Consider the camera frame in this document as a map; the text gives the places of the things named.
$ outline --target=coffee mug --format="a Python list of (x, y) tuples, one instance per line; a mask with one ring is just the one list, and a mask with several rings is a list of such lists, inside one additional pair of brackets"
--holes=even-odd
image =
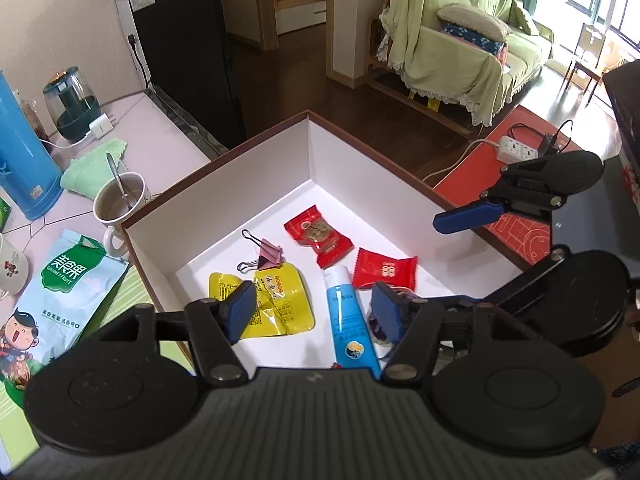
[[(124, 256), (128, 250), (124, 243), (122, 222), (151, 200), (145, 179), (139, 173), (127, 171), (120, 175), (120, 180), (129, 197), (129, 202), (135, 204), (130, 210), (114, 178), (100, 188), (94, 200), (94, 216), (98, 222), (107, 227), (102, 244), (107, 254), (116, 258)], [(113, 245), (113, 237), (123, 241), (117, 249)]]
[(0, 234), (0, 300), (4, 300), (9, 294), (18, 294), (28, 277), (27, 257)]

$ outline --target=cardboard box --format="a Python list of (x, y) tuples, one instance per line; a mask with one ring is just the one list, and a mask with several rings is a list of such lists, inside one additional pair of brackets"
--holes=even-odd
[[(249, 374), (256, 366), (325, 368), (335, 356), (322, 271), (313, 250), (295, 243), (283, 227), (313, 204), (353, 241), (356, 249), (341, 261), (350, 271), (358, 247), (394, 258), (417, 255), (422, 296), (482, 298), (520, 273), (473, 232), (437, 233), (431, 222), (447, 206), (441, 197), (312, 112), (274, 126), (195, 171), (130, 218), (124, 232), (161, 311), (181, 310), (207, 297), (210, 273), (239, 274), (239, 262), (256, 259), (257, 247), (241, 237), (242, 229), (281, 245), (285, 259), (302, 274), (315, 328), (244, 339), (234, 349)], [(360, 292), (359, 299), (368, 311), (370, 292)]]

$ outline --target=blue gripper pad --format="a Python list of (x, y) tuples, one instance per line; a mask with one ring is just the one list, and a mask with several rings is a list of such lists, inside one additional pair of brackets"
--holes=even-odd
[[(391, 294), (387, 294), (384, 288), (390, 290)], [(380, 328), (385, 333), (388, 341), (397, 344), (406, 331), (399, 306), (401, 303), (405, 303), (406, 300), (400, 298), (388, 286), (384, 288), (376, 283), (371, 289), (371, 311), (380, 323)]]
[(235, 344), (255, 312), (257, 303), (254, 284), (243, 282), (223, 303), (228, 306), (228, 320), (223, 330), (229, 343)]
[(450, 235), (497, 222), (500, 216), (506, 212), (507, 209), (503, 205), (494, 204), (487, 200), (478, 200), (469, 205), (437, 214), (433, 218), (433, 227), (439, 233)]

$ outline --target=metal spoon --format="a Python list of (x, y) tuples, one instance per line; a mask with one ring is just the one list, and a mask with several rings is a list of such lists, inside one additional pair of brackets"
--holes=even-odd
[(118, 184), (118, 187), (120, 188), (120, 193), (122, 193), (122, 197), (124, 201), (127, 203), (127, 208), (129, 209), (129, 211), (131, 211), (133, 209), (133, 206), (131, 205), (131, 202), (129, 202), (129, 197), (127, 196), (127, 193), (125, 193), (124, 191), (124, 186), (122, 185), (120, 175), (118, 174), (118, 169), (116, 168), (116, 163), (113, 160), (113, 157), (111, 156), (110, 152), (107, 152), (107, 162), (109, 163), (109, 167), (111, 168), (111, 173), (113, 173), (113, 177), (116, 180), (116, 184)]

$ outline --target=blue toothpaste tube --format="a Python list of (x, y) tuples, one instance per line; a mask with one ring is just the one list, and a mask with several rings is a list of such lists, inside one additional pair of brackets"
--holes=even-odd
[(323, 272), (336, 362), (342, 368), (370, 368), (375, 378), (380, 377), (380, 364), (347, 267), (336, 265)]

